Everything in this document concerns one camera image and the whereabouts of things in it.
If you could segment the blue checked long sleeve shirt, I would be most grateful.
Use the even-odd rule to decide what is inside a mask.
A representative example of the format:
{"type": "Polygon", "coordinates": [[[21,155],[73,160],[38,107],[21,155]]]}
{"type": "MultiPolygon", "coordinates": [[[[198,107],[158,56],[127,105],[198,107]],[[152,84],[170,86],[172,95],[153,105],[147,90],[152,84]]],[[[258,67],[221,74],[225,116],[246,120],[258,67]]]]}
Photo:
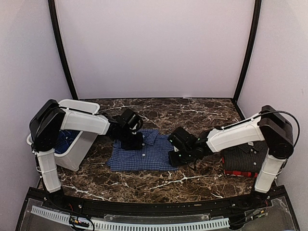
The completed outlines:
{"type": "Polygon", "coordinates": [[[121,142],[115,141],[111,158],[106,162],[111,171],[177,171],[169,161],[168,152],[174,147],[168,141],[168,135],[160,134],[156,129],[142,129],[142,148],[124,150],[121,142]]]}

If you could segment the red plaid shirt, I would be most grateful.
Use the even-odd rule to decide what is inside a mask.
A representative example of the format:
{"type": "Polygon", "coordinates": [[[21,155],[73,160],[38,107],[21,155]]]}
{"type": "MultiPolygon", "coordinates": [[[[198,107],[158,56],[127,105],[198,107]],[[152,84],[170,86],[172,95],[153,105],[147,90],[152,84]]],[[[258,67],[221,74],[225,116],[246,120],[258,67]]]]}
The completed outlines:
{"type": "Polygon", "coordinates": [[[256,178],[260,167],[256,162],[239,157],[222,157],[223,171],[225,175],[256,178]]]}

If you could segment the black striped shirt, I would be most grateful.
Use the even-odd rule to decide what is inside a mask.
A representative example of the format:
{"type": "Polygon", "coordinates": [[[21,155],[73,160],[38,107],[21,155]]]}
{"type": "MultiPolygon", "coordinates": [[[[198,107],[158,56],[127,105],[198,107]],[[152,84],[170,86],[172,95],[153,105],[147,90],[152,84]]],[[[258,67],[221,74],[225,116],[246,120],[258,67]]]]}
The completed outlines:
{"type": "Polygon", "coordinates": [[[226,171],[258,173],[268,152],[265,141],[254,141],[221,151],[226,171]]]}

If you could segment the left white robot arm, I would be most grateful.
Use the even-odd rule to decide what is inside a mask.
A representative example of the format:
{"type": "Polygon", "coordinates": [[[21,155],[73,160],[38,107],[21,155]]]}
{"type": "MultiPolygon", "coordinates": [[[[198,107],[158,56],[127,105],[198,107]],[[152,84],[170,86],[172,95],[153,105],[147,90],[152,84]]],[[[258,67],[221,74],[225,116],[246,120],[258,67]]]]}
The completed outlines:
{"type": "Polygon", "coordinates": [[[121,142],[124,150],[140,150],[143,136],[139,131],[143,126],[141,117],[126,109],[121,115],[107,116],[91,112],[84,106],[90,102],[69,100],[69,103],[48,100],[29,124],[32,139],[31,149],[36,156],[39,173],[47,192],[51,193],[49,202],[58,210],[68,206],[68,199],[60,192],[55,146],[62,130],[75,130],[107,136],[121,142]]]}

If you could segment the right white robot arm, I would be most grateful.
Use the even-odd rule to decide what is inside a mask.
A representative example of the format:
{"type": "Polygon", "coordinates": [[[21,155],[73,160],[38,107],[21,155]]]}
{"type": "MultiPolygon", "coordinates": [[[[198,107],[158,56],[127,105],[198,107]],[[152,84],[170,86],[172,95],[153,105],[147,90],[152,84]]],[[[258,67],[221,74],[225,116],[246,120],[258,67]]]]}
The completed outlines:
{"type": "Polygon", "coordinates": [[[187,165],[231,147],[265,141],[268,149],[254,184],[255,191],[245,199],[245,204],[255,209],[263,203],[264,193],[270,190],[299,140],[298,136],[293,136],[293,126],[283,115],[291,116],[291,113],[265,105],[248,119],[205,130],[198,137],[178,127],[167,138],[174,147],[168,153],[170,164],[173,167],[187,165]]]}

